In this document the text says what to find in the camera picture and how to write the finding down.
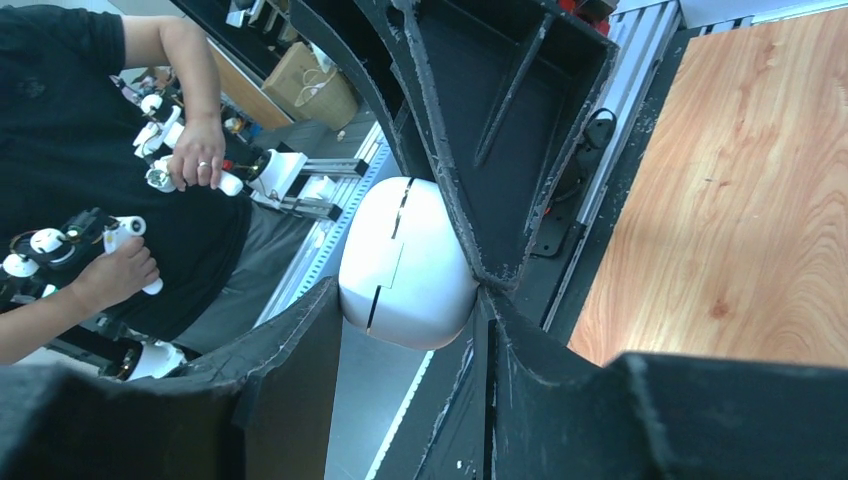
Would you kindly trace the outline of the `white earbud charging case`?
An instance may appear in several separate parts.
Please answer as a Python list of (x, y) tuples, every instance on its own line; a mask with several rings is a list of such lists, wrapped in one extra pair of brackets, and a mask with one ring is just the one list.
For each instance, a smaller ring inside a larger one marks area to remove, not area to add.
[(464, 329), (479, 287), (438, 185), (392, 177), (350, 224), (338, 274), (344, 318), (368, 336), (437, 350)]

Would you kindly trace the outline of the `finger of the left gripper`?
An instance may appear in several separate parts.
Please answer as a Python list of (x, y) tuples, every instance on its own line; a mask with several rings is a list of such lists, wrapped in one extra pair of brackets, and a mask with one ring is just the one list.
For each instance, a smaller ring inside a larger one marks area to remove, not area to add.
[(290, 16), (300, 34), (328, 55), (374, 113), (401, 172), (432, 181), (412, 110), (391, 71), (393, 60), (356, 3), (293, 1)]
[(553, 1), (362, 1), (482, 284), (514, 289), (618, 46)]

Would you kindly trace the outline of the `operator left hand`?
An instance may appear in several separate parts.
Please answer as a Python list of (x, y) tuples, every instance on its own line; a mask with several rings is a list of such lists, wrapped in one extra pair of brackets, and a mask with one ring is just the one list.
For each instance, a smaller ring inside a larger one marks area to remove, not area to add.
[(87, 315), (115, 306), (160, 279), (156, 261), (142, 237), (132, 237), (104, 253), (70, 284), (75, 301)]

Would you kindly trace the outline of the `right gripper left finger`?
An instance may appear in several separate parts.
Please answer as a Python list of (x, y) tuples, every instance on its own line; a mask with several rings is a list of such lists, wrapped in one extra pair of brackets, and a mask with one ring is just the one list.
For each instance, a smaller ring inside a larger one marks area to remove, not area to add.
[(338, 281), (162, 379), (1, 371), (5, 479), (320, 479), (342, 340)]

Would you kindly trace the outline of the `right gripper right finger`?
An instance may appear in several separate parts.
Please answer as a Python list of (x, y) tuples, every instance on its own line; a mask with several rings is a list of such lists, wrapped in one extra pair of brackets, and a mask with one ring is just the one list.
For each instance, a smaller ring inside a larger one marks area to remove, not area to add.
[(501, 294), (420, 479), (843, 479), (847, 373), (650, 353), (598, 367)]

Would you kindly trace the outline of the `operator right hand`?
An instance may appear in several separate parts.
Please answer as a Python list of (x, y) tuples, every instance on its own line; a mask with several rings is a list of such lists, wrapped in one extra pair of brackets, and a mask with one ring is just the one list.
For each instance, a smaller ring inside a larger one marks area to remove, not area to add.
[(172, 183), (179, 191), (191, 186), (217, 189), (224, 153), (225, 138), (219, 116), (188, 119), (168, 161)]

